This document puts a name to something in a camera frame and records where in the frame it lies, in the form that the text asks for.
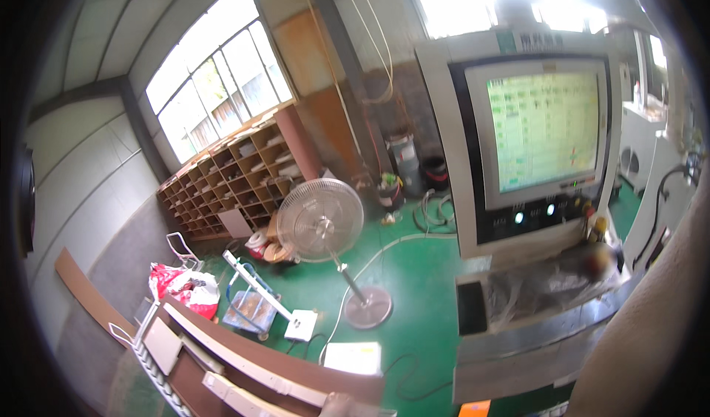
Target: label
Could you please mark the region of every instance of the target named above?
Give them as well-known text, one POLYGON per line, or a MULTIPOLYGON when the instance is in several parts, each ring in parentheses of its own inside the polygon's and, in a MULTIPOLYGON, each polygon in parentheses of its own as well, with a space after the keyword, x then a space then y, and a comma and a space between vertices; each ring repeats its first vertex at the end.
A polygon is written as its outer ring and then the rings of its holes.
POLYGON ((498 48, 502 54, 515 54, 518 48, 515 47, 515 37, 511 31, 500 31, 496 33, 498 48))
POLYGON ((561 51, 564 41, 561 34, 532 32, 520 34, 520 48, 524 52, 561 51))
POLYGON ((404 146, 404 148, 400 151, 399 156, 397 156, 397 164, 400 164, 401 162, 406 162, 407 160, 411 160, 413 158, 416 158, 417 152, 414 150, 414 145, 408 145, 404 146))

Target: machine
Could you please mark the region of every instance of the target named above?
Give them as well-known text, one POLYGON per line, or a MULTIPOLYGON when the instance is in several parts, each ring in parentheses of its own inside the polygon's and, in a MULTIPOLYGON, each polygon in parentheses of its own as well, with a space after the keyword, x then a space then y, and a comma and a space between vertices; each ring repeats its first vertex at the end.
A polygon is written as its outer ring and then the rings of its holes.
POLYGON ((634 102, 623 103, 619 174, 631 184, 634 193, 645 190, 651 172, 654 145, 666 127, 662 117, 653 118, 634 102))
POLYGON ((605 211, 616 175, 621 78, 608 40, 538 24, 429 41, 416 53, 461 258, 530 262, 578 243, 585 202, 605 211))

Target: computer screen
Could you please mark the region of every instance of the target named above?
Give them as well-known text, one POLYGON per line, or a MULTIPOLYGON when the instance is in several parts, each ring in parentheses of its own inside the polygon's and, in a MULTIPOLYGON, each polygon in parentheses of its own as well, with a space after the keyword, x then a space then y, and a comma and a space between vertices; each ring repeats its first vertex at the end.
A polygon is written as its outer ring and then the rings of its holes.
POLYGON ((594 73, 487 80, 500 193, 593 171, 599 141, 594 73))

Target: control panel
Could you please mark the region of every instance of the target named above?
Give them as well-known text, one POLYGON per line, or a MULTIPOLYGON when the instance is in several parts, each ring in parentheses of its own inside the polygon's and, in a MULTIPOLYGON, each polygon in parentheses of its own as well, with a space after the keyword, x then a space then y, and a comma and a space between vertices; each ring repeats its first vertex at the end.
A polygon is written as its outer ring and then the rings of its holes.
POLYGON ((482 244, 514 237, 581 218, 590 205, 590 199, 577 192, 476 212, 478 242, 482 244))

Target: cart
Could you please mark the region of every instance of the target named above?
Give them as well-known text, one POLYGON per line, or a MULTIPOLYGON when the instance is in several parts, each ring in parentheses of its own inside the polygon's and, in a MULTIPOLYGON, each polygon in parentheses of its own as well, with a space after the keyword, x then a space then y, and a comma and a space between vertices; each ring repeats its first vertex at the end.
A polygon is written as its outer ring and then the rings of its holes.
MULTIPOLYGON (((262 280, 250 263, 239 263, 238 260, 237 263, 241 264, 268 294, 277 301, 281 300, 281 296, 274 293, 273 289, 262 280)), ((234 277, 232 277, 226 287, 226 300, 229 302, 229 307, 224 313, 222 322, 237 329, 255 333, 260 341, 264 341, 268 338, 268 331, 271 328, 273 319, 276 317, 276 308, 265 300, 256 289, 252 288, 251 284, 246 291, 238 291, 234 299, 230 300, 229 292, 231 286, 238 278, 239 270, 234 273, 234 277)))

